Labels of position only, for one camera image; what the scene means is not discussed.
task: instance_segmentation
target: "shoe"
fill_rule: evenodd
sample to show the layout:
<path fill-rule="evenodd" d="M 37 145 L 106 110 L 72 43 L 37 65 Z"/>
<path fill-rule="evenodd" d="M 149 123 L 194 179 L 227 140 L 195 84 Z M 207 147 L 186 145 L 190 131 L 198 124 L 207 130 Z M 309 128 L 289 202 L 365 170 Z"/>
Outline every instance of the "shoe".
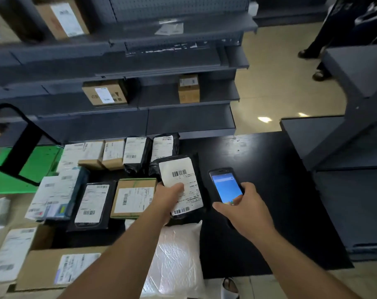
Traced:
<path fill-rule="evenodd" d="M 326 74 L 323 70 L 316 70 L 315 74 L 312 75 L 312 79 L 316 82 L 322 82 L 331 78 L 329 74 Z"/>
<path fill-rule="evenodd" d="M 319 55 L 310 55 L 307 49 L 298 52 L 298 57 L 300 59 L 317 59 Z"/>
<path fill-rule="evenodd" d="M 238 288 L 232 278 L 223 279 L 221 299 L 240 299 Z"/>

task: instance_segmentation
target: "forearm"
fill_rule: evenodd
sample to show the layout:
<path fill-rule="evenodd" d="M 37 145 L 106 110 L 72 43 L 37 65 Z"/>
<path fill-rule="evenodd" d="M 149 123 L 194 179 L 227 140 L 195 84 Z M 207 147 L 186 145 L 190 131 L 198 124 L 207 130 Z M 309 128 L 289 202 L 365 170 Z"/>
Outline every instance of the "forearm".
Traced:
<path fill-rule="evenodd" d="M 59 298 L 139 298 L 163 224 L 150 205 Z"/>
<path fill-rule="evenodd" d="M 277 232 L 252 242 L 265 258 L 288 298 L 360 298 Z"/>

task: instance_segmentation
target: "smartphone screen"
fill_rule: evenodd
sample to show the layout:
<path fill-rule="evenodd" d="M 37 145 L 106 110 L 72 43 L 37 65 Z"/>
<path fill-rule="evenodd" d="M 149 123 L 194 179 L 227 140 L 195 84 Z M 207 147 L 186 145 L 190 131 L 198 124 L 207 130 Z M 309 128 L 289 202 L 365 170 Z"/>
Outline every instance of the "smartphone screen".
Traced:
<path fill-rule="evenodd" d="M 241 195 L 241 189 L 232 173 L 211 175 L 223 203 L 231 202 Z"/>

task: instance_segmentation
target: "table top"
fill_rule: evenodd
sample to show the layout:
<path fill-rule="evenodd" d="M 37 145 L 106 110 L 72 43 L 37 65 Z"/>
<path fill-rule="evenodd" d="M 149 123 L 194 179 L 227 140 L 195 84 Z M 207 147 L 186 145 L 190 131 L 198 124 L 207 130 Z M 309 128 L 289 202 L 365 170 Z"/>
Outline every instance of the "table top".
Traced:
<path fill-rule="evenodd" d="M 326 270 L 352 267 L 346 250 L 320 201 L 310 174 L 284 132 L 209 137 L 180 141 L 179 154 L 198 152 L 206 199 L 216 201 L 208 171 L 232 167 L 239 181 L 255 184 L 268 206 L 276 229 L 289 242 Z M 126 178 L 122 170 L 92 172 L 90 182 Z M 200 258 L 205 279 L 271 274 L 260 252 L 224 216 L 211 209 L 181 223 L 203 220 Z M 53 248 L 110 245 L 125 230 L 111 219 L 106 231 L 56 231 Z"/>

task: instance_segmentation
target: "smartphone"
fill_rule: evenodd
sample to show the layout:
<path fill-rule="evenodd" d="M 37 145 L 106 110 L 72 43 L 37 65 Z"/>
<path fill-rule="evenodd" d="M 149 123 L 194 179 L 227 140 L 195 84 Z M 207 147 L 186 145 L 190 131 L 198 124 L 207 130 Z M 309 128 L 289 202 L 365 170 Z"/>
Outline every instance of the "smartphone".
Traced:
<path fill-rule="evenodd" d="M 230 204 L 233 199 L 244 193 L 237 181 L 233 168 L 220 168 L 209 171 L 209 175 L 222 203 Z"/>

